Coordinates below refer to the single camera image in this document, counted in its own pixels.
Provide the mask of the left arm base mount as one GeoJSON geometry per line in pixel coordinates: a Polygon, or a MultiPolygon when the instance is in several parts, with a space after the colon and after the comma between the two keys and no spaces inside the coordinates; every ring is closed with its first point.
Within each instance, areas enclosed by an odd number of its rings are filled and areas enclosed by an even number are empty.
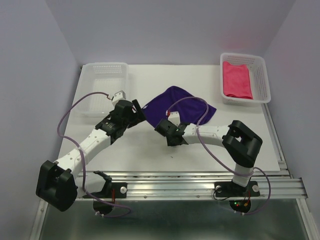
{"type": "Polygon", "coordinates": [[[127,182],[116,182],[110,175],[99,170],[85,177],[84,187],[86,191],[79,193],[79,196],[85,198],[89,198],[90,193],[100,199],[125,199],[128,191],[127,182]]]}

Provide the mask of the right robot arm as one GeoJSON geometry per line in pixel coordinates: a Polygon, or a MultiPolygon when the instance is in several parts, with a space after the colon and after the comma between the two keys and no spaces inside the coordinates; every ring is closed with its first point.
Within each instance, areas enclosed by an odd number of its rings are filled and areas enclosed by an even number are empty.
{"type": "Polygon", "coordinates": [[[263,140],[240,120],[224,126],[197,126],[193,123],[175,125],[163,119],[154,130],[166,138],[169,147],[201,144],[206,151],[209,151],[207,145],[225,148],[235,162],[235,169],[231,170],[231,192],[242,195],[248,190],[263,140]]]}

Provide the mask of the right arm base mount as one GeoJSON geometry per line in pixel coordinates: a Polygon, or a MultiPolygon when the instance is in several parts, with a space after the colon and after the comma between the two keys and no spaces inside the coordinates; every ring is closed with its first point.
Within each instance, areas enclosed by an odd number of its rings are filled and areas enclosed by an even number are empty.
{"type": "Polygon", "coordinates": [[[215,199],[259,197],[260,195],[260,189],[256,181],[249,181],[248,185],[243,187],[231,180],[215,182],[212,194],[215,199]]]}

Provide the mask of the pink microfiber towel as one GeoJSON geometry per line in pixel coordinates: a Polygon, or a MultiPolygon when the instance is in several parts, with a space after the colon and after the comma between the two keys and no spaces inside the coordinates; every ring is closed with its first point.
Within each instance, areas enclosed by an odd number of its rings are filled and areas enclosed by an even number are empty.
{"type": "Polygon", "coordinates": [[[222,89],[226,97],[253,99],[250,72],[245,64],[222,63],[222,89]]]}

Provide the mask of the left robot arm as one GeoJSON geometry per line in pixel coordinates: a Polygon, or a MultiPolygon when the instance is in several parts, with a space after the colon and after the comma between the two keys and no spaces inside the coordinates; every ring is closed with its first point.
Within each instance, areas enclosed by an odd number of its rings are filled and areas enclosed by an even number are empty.
{"type": "Polygon", "coordinates": [[[146,119],[139,102],[121,99],[91,133],[68,154],[51,162],[45,161],[39,171],[36,195],[58,209],[66,211],[76,198],[93,194],[115,199],[117,190],[112,186],[112,178],[101,171],[95,174],[103,179],[98,180],[94,190],[88,192],[84,186],[76,185],[76,178],[85,173],[86,165],[96,155],[110,147],[121,138],[128,128],[144,122],[146,119]]]}

